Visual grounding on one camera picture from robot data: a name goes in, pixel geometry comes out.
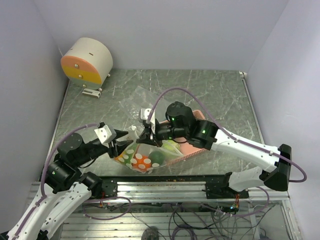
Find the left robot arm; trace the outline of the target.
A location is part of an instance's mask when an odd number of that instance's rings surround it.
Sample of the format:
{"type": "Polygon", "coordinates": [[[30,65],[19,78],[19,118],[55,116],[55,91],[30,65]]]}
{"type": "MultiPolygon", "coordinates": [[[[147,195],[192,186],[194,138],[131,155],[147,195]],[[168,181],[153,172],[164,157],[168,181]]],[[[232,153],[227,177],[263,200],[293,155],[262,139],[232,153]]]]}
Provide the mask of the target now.
{"type": "Polygon", "coordinates": [[[76,128],[64,136],[45,161],[39,189],[15,226],[1,233],[2,240],[49,240],[70,214],[85,201],[102,194],[102,179],[82,173],[97,158],[116,158],[132,144],[122,140],[127,131],[101,122],[76,128]]]}

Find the dark green avocado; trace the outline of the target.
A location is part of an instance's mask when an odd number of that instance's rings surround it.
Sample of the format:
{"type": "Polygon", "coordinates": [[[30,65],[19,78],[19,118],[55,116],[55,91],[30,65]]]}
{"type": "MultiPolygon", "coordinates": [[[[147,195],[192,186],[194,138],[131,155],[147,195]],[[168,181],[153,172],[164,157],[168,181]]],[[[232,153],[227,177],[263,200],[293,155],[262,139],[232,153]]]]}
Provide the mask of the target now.
{"type": "Polygon", "coordinates": [[[164,163],[166,157],[161,151],[153,151],[149,154],[148,158],[152,164],[159,164],[160,166],[164,163]]]}

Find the dotted clear zip bag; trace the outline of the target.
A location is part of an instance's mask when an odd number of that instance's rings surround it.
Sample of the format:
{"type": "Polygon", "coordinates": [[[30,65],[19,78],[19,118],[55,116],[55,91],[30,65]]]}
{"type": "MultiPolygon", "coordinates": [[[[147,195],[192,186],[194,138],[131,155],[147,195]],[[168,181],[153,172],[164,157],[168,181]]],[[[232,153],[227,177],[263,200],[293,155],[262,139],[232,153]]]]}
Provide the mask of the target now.
{"type": "Polygon", "coordinates": [[[135,172],[139,172],[139,173],[150,173],[152,172],[152,170],[166,166],[167,165],[167,161],[169,160],[174,160],[176,158],[176,156],[172,156],[172,155],[167,155],[166,152],[164,151],[164,149],[162,149],[162,147],[156,147],[153,145],[147,145],[147,144],[138,144],[136,143],[137,138],[139,137],[140,129],[137,128],[135,125],[131,125],[130,127],[128,127],[126,129],[126,131],[128,131],[128,135],[122,137],[120,140],[133,140],[133,143],[128,146],[125,151],[123,152],[123,154],[128,155],[128,160],[126,162],[126,164],[121,164],[135,172]],[[164,155],[165,155],[165,161],[162,165],[159,165],[158,163],[151,163],[152,167],[149,168],[146,172],[140,172],[137,171],[135,169],[132,168],[131,165],[131,159],[134,157],[135,154],[141,154],[144,156],[149,156],[149,154],[153,151],[161,151],[164,155]]]}

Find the orange mango fruit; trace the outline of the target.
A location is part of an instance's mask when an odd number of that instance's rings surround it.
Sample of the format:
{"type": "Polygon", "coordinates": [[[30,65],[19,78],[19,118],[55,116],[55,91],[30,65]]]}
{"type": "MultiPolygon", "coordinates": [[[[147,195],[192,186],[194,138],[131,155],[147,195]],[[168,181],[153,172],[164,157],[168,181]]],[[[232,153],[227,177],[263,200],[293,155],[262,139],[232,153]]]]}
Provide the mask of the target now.
{"type": "Polygon", "coordinates": [[[122,165],[126,164],[126,162],[128,161],[128,155],[122,153],[121,155],[117,156],[114,158],[114,160],[122,165]]]}

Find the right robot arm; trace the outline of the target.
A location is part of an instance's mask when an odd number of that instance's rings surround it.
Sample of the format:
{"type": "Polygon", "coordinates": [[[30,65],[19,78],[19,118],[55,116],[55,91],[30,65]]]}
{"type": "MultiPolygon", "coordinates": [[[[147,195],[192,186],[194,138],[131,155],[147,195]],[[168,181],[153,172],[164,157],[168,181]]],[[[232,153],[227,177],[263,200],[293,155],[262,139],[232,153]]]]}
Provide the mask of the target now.
{"type": "Polygon", "coordinates": [[[255,164],[255,168],[225,174],[220,192],[226,198],[252,187],[288,190],[291,165],[282,157],[289,158],[292,149],[286,144],[269,146],[238,136],[212,121],[196,118],[190,107],[178,101],[167,107],[166,122],[158,122],[150,108],[142,108],[138,117],[144,126],[139,144],[161,147],[164,140],[184,138],[195,148],[233,154],[255,164]]]}

